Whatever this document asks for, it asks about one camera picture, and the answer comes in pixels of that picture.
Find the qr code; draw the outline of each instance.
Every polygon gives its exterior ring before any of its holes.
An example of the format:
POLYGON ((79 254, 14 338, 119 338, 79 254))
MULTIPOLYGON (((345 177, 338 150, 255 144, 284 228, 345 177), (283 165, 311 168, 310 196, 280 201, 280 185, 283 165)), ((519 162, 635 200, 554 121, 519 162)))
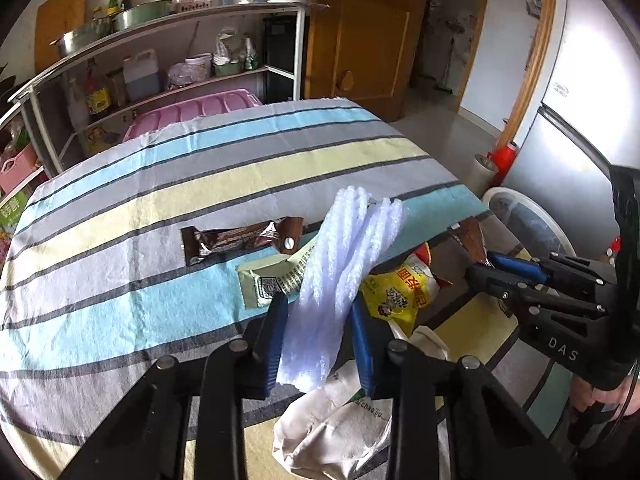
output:
POLYGON ((258 278, 258 295, 270 300, 276 292, 282 292, 276 278, 258 278))

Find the human hand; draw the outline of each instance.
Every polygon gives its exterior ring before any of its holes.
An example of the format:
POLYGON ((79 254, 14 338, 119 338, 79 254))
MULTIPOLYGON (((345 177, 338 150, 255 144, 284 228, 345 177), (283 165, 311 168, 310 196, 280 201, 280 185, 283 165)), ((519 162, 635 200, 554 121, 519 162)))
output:
MULTIPOLYGON (((571 405, 583 412, 594 402, 602 402, 603 404, 618 404, 618 408, 613 418, 616 419, 620 416, 622 410, 622 404, 626 400, 626 396, 629 393, 631 387, 631 376, 625 377, 619 387, 610 392, 604 392, 591 386, 587 381, 582 380, 580 377, 573 376, 571 379, 571 389, 569 392, 569 400, 571 405)), ((640 409, 640 384, 636 385, 634 394, 631 397, 628 407, 626 408, 626 415, 633 415, 638 409, 640 409)))

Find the black cable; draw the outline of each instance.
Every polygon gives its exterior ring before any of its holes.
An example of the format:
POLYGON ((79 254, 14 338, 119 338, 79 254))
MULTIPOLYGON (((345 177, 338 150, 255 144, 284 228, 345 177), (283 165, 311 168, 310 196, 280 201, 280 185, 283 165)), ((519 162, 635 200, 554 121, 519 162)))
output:
POLYGON ((626 399, 624 404, 622 405, 622 410, 620 411, 620 415, 618 416, 616 421, 613 423, 613 427, 611 428, 611 431, 609 431, 609 433, 607 433, 604 439, 602 440, 603 442, 606 441, 611 435, 613 435, 613 433, 618 429, 620 425, 620 421, 625 416, 626 409, 629 407, 631 398, 634 396, 634 390, 636 389, 636 383, 638 382, 639 368, 640 368, 640 361, 636 361, 634 363, 633 368, 631 368, 631 385, 629 386, 629 393, 626 394, 626 399))

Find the door handle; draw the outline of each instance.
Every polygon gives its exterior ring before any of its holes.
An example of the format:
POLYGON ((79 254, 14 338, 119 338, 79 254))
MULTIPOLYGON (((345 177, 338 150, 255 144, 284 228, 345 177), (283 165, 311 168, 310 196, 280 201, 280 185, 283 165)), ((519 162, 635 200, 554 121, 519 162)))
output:
POLYGON ((342 74, 338 78, 338 81, 336 81, 337 89, 343 92, 348 92, 349 90, 351 90, 353 88, 353 84, 354 79, 353 72, 351 72, 351 70, 345 70, 344 72, 342 72, 342 74))

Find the refrigerator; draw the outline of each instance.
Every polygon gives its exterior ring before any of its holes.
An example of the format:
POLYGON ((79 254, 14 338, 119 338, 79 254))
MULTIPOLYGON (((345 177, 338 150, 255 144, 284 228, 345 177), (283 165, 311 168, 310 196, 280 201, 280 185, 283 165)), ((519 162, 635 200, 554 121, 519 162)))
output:
POLYGON ((618 235, 609 166, 640 168, 640 48, 630 38, 602 0, 566 0, 545 94, 502 184, 545 209, 585 258, 618 235))

